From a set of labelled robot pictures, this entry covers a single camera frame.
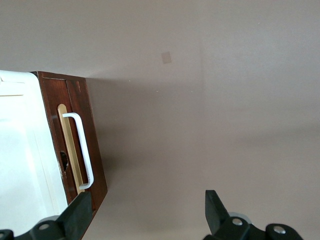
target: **beige wall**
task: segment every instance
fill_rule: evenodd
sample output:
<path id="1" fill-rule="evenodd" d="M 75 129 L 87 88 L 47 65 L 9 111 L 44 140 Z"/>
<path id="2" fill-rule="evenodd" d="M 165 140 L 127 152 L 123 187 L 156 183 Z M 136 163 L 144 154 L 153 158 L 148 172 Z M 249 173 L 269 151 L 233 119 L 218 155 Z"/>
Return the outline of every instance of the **beige wall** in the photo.
<path id="1" fill-rule="evenodd" d="M 202 239 L 215 189 L 261 229 L 318 239 L 319 16 L 318 0 L 1 1 L 1 69 L 88 78 L 109 193 L 84 238 Z"/>

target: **small stain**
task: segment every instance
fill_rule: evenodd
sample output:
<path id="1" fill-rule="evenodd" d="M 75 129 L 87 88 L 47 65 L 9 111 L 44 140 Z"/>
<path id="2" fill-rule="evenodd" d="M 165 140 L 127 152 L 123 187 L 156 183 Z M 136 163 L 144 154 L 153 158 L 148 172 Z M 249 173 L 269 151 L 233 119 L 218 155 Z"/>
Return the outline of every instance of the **small stain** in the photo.
<path id="1" fill-rule="evenodd" d="M 172 62 L 171 55 L 170 55 L 169 51 L 161 53 L 161 58 L 162 58 L 163 64 L 170 64 Z"/>

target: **metal screw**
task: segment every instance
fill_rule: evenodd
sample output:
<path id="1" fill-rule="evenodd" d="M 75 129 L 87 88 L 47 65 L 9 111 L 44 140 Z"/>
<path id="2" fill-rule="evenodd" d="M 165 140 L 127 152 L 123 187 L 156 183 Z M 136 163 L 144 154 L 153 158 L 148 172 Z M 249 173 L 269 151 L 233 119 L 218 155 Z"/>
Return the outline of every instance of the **metal screw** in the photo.
<path id="1" fill-rule="evenodd" d="M 278 234 L 285 234 L 286 230 L 282 226 L 274 226 L 273 230 Z"/>
<path id="2" fill-rule="evenodd" d="M 234 218 L 233 220 L 232 220 L 232 223 L 234 224 L 234 225 L 237 225 L 237 226 L 241 226 L 243 223 L 242 223 L 242 221 L 239 219 L 239 218 Z"/>
<path id="3" fill-rule="evenodd" d="M 45 223 L 45 224 L 42 224 L 41 226 L 39 226 L 39 230 L 45 230 L 49 227 L 49 224 Z"/>

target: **brown wood panel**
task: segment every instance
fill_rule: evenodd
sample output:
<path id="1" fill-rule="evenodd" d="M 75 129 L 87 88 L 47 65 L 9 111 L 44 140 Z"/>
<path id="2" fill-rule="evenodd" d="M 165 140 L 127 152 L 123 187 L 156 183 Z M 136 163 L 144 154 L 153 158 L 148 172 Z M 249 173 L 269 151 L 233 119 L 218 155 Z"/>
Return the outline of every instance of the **brown wood panel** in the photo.
<path id="1" fill-rule="evenodd" d="M 68 204 L 70 204 L 72 200 L 77 196 L 77 190 L 71 166 L 66 162 L 68 160 L 67 148 L 57 111 L 58 105 L 61 103 L 64 103 L 67 109 L 71 111 L 71 104 L 66 81 L 44 78 L 42 72 L 37 72 L 37 75 L 40 83 L 56 157 L 60 166 L 60 173 L 66 193 L 67 202 Z"/>
<path id="2" fill-rule="evenodd" d="M 86 80 L 83 77 L 50 72 L 37 72 L 36 74 L 38 75 L 40 81 L 42 95 L 52 133 L 52 139 L 56 148 L 58 161 L 61 166 L 63 158 L 61 159 L 61 156 L 58 154 L 60 151 L 66 153 L 67 150 L 58 118 L 58 105 L 61 103 L 65 104 L 68 112 L 78 113 L 82 119 L 84 134 L 87 139 L 88 151 L 94 175 L 94 182 L 89 189 L 86 189 L 86 191 L 90 191 L 92 194 L 92 209 L 94 210 L 95 214 L 96 210 L 98 210 L 99 206 L 104 200 L 108 189 L 100 156 L 99 144 L 93 121 Z M 87 173 L 85 170 L 82 152 L 80 150 L 79 136 L 76 131 L 76 125 L 72 118 L 70 118 L 69 121 L 79 160 L 82 179 L 84 183 L 87 183 Z M 67 169 L 66 173 L 62 174 L 65 189 L 69 190 L 68 192 L 66 191 L 68 203 L 70 203 L 69 199 L 74 199 L 76 197 L 74 181 L 72 184 L 69 182 L 70 175 L 72 177 L 72 172 L 70 169 Z"/>
<path id="3" fill-rule="evenodd" d="M 98 210 L 107 194 L 108 189 L 102 165 L 86 80 L 82 77 L 73 76 L 66 79 L 66 85 L 69 92 L 72 110 L 78 113 L 82 119 L 84 134 L 87 141 L 92 171 L 94 175 L 94 182 L 90 187 L 90 191 L 95 203 L 94 210 Z"/>

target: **white drawer handle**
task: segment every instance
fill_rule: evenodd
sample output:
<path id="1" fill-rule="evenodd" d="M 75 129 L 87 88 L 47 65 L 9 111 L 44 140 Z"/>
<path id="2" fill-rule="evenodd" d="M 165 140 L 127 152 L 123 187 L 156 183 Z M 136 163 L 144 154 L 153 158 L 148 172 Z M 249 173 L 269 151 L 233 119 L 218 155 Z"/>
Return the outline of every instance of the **white drawer handle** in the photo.
<path id="1" fill-rule="evenodd" d="M 82 151 L 82 155 L 83 155 L 86 175 L 88 177 L 88 183 L 81 184 L 79 186 L 79 188 L 81 190 L 82 189 L 88 189 L 94 183 L 94 174 L 92 172 L 92 167 L 91 167 L 91 162 L 90 162 L 90 157 L 89 157 L 89 151 L 88 151 L 88 146 L 87 146 L 84 126 L 82 124 L 81 117 L 79 116 L 79 114 L 77 114 L 75 112 L 64 113 L 62 116 L 64 118 L 73 118 L 74 121 L 75 121 L 76 129 L 77 129 L 78 135 L 79 135 L 80 146 L 81 146 L 81 151 Z"/>

